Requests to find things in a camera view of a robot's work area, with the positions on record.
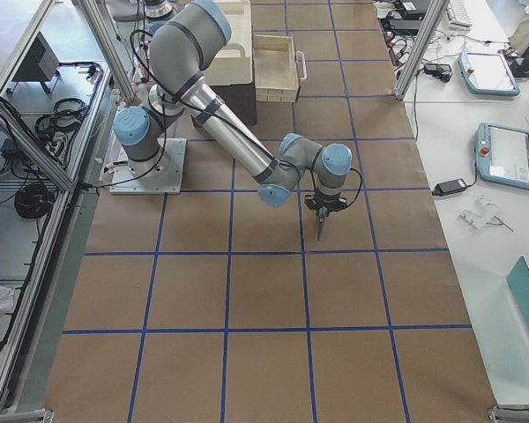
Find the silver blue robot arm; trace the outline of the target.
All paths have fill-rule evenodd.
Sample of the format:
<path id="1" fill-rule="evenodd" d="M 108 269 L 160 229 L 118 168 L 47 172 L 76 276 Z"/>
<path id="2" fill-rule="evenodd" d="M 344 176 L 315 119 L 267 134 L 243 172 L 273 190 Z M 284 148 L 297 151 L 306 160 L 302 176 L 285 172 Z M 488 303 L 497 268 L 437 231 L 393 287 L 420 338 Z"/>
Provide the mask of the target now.
<path id="1" fill-rule="evenodd" d="M 150 69 L 155 84 L 138 106 L 114 120 L 116 138 L 130 162 L 160 153 L 159 137 L 182 113 L 208 132 L 258 183 L 258 195 L 280 207 L 306 172 L 317 177 L 305 204 L 319 216 L 345 210 L 341 190 L 352 165 L 343 144 L 322 146 L 299 134 L 283 138 L 274 156 L 205 82 L 207 69 L 231 38 L 231 26 L 213 1 L 192 1 L 153 35 Z"/>

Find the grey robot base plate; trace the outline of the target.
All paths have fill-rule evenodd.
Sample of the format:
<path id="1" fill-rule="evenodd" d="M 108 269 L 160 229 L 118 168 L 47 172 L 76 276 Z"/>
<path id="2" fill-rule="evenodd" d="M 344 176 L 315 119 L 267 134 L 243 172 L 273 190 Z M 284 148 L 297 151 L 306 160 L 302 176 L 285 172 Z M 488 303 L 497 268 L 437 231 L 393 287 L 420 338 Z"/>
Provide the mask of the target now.
<path id="1" fill-rule="evenodd" d="M 109 192 L 115 195 L 177 195 L 181 192 L 183 167 L 186 156 L 185 138 L 158 139 L 163 152 L 158 152 L 145 162 L 129 160 L 120 147 L 118 161 L 124 164 L 114 167 Z"/>

